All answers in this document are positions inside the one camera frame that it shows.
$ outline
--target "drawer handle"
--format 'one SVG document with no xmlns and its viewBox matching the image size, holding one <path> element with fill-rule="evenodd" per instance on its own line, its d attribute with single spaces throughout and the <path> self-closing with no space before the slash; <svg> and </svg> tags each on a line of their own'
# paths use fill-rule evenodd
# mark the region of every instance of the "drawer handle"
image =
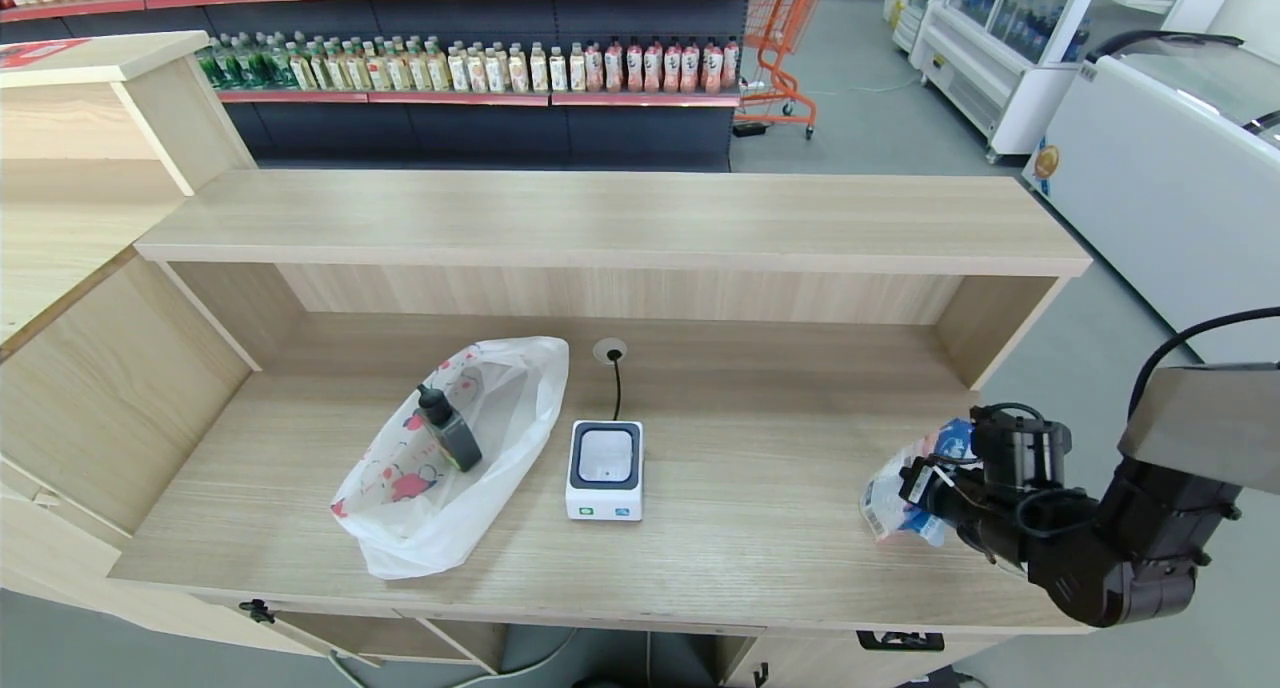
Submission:
<svg viewBox="0 0 1280 688">
<path fill-rule="evenodd" d="M 941 633 L 901 633 L 897 630 L 890 630 L 883 638 L 876 638 L 870 630 L 859 630 L 858 642 L 868 651 L 938 652 L 947 647 Z"/>
<path fill-rule="evenodd" d="M 252 601 L 243 601 L 239 609 L 248 614 L 253 623 L 275 623 L 275 614 L 271 613 L 266 602 L 262 598 L 253 598 Z"/>
</svg>

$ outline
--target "gray floor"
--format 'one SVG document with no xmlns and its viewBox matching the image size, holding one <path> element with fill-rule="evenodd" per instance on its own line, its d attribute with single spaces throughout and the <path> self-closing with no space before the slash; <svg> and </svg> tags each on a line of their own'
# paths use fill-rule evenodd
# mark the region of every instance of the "gray floor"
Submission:
<svg viewBox="0 0 1280 688">
<path fill-rule="evenodd" d="M 877 0 L 824 0 L 788 65 L 817 95 L 814 141 L 800 127 L 733 141 L 746 173 L 1014 174 L 989 168 L 978 134 L 932 90 L 851 91 L 905 83 L 911 72 L 892 50 Z M 1116 464 L 1115 441 L 1134 372 L 1166 327 L 1123 283 L 1096 265 L 1066 288 L 989 384 L 989 400 L 1019 400 L 1070 425 L 1073 482 L 1101 491 Z M 1245 519 L 1210 545 L 1197 600 L 1178 618 L 1079 638 L 1020 638 L 959 666 L 989 688 L 1274 685 L 1268 655 L 1280 615 L 1271 569 L 1280 559 L 1280 497 L 1247 492 Z M 507 668 L 547 655 L 563 630 L 513 629 Z M 709 685 L 705 642 L 658 636 L 654 685 Z M 581 632 L 536 674 L 504 688 L 570 685 L 609 675 L 644 685 L 644 634 Z M 375 688 L 451 685 L 467 669 L 417 664 L 360 670 Z M 284 656 L 147 633 L 113 618 L 0 596 L 0 684 L 5 688 L 161 685 L 311 685 L 346 683 L 320 659 Z"/>
</svg>

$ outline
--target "refrigerator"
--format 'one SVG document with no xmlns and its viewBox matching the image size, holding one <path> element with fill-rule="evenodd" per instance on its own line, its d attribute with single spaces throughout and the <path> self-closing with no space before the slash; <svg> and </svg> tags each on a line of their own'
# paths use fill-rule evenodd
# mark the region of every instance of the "refrigerator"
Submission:
<svg viewBox="0 0 1280 688">
<path fill-rule="evenodd" d="M 1023 176 L 1175 331 L 1280 306 L 1280 65 L 1243 41 L 1142 31 L 1100 46 Z M 1280 361 L 1280 320 L 1190 347 Z"/>
<path fill-rule="evenodd" d="M 1080 68 L 1128 31 L 1206 31 L 1225 0 L 931 0 L 910 63 L 987 138 L 1028 155 Z"/>
</svg>

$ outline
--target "white wall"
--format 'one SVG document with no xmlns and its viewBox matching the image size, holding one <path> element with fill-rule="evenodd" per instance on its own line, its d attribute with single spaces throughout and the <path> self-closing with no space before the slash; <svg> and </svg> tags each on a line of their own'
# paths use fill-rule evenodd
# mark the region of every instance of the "white wall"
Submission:
<svg viewBox="0 0 1280 688">
<path fill-rule="evenodd" d="M 1253 50 L 1280 61 L 1280 0 L 1226 0 L 1211 29 L 1243 37 Z"/>
</svg>

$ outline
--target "checkout counter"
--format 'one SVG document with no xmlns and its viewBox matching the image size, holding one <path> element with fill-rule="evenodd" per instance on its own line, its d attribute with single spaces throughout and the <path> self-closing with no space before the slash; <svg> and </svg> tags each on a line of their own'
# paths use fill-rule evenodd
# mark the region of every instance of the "checkout counter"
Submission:
<svg viewBox="0 0 1280 688">
<path fill-rule="evenodd" d="M 713 634 L 731 687 L 758 687 L 762 664 L 778 688 L 892 687 L 1014 636 L 1088 630 L 955 536 L 876 545 L 858 510 L 883 460 L 964 416 L 1089 263 L 1015 182 L 261 170 L 183 73 L 202 36 L 59 54 L 134 41 L 110 54 L 133 65 L 168 46 L 141 64 L 180 74 L 165 96 L 209 101 L 200 156 L 223 159 L 202 173 L 157 159 L 196 145 L 184 132 L 138 128 L 154 152 L 129 160 L 159 164 L 151 182 L 6 142 L 6 588 L 172 633 L 490 673 L 512 623 Z M 6 73 L 6 104 L 42 96 L 38 70 Z M 73 128 L 92 145 L 105 123 Z M 46 179 L 10 179 L 31 170 Z M 13 292 L 29 293 L 19 313 Z M 334 489 L 429 366 L 525 334 L 571 345 L 543 455 L 462 567 L 372 578 Z M 564 515 L 571 425 L 612 407 L 603 336 L 630 347 L 625 414 L 645 425 L 635 524 Z M 274 623 L 239 610 L 255 600 Z M 867 650 L 860 630 L 941 633 L 945 650 Z"/>
</svg>

